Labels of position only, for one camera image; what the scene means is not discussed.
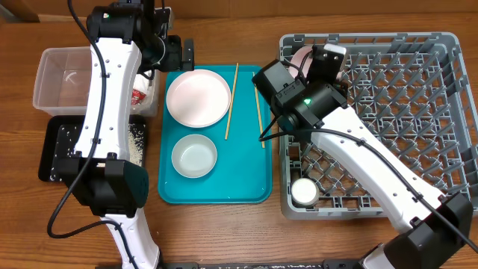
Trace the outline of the white napkin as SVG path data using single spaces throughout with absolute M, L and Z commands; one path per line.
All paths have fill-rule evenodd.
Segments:
M 133 89 L 147 96 L 150 92 L 151 82 L 152 80 L 149 80 L 145 76 L 136 74 Z

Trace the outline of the red snack wrapper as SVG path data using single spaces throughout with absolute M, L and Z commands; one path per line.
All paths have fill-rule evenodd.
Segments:
M 133 89 L 131 95 L 131 104 L 132 105 L 140 105 L 143 103 L 143 100 L 146 98 L 146 94 L 142 91 Z

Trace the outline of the cooked white rice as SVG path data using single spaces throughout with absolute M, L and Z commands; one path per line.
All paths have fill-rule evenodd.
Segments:
M 128 148 L 130 162 L 140 167 L 144 166 L 145 124 L 130 123 L 128 126 Z M 59 127 L 57 139 L 53 144 L 52 163 L 47 165 L 48 182 L 61 182 L 62 178 L 56 169 L 60 158 L 71 158 L 75 152 L 75 144 L 81 133 L 80 124 L 63 124 Z

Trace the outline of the grey bowl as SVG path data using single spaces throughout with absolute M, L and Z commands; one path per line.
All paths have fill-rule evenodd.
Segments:
M 175 144 L 171 161 L 180 175 L 197 179 L 213 170 L 217 162 L 217 148 L 208 137 L 189 134 Z

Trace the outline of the white cup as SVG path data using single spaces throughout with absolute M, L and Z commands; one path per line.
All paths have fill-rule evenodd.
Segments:
M 309 206 L 314 205 L 320 197 L 318 186 L 308 178 L 297 179 L 292 183 L 291 196 L 295 203 Z

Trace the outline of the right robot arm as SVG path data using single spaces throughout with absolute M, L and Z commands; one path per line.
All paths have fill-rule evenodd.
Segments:
M 469 238 L 473 206 L 450 197 L 412 172 L 364 126 L 348 105 L 340 81 L 347 50 L 326 44 L 311 50 L 308 69 L 274 60 L 252 78 L 281 135 L 313 143 L 342 165 L 380 204 L 397 236 L 379 244 L 356 268 L 439 268 Z

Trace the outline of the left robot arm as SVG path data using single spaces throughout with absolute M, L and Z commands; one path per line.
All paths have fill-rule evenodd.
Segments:
M 172 9 L 150 0 L 93 8 L 79 28 L 90 43 L 87 110 L 74 153 L 58 162 L 66 195 L 75 197 L 111 232 L 123 268 L 162 268 L 144 207 L 149 175 L 130 160 L 128 124 L 137 76 L 191 71 L 191 39 L 169 34 Z

